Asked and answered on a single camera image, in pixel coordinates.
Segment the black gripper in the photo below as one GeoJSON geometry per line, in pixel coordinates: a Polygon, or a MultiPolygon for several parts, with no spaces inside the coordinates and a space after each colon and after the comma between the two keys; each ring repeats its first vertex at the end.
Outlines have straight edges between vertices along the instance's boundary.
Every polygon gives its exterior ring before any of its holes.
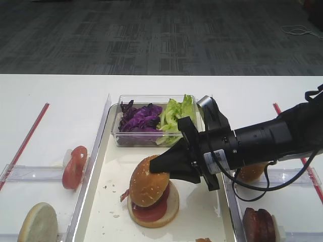
{"type": "Polygon", "coordinates": [[[190,117],[178,120],[183,138],[150,161],[151,173],[167,172],[171,179],[193,184],[204,178],[209,191],[220,188],[217,174],[229,164],[230,138],[233,131],[199,132],[190,117]]]}

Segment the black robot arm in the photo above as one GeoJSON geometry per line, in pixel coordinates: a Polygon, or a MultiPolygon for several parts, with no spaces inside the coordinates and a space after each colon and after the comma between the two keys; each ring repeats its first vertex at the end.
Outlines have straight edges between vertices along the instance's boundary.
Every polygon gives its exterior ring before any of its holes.
{"type": "Polygon", "coordinates": [[[152,173],[219,189],[218,173],[245,166],[322,153],[322,86],[305,93],[305,102],[275,119],[232,130],[216,101],[204,96],[197,103],[205,130],[199,132],[189,117],[178,120],[182,138],[149,164],[152,173]]]}

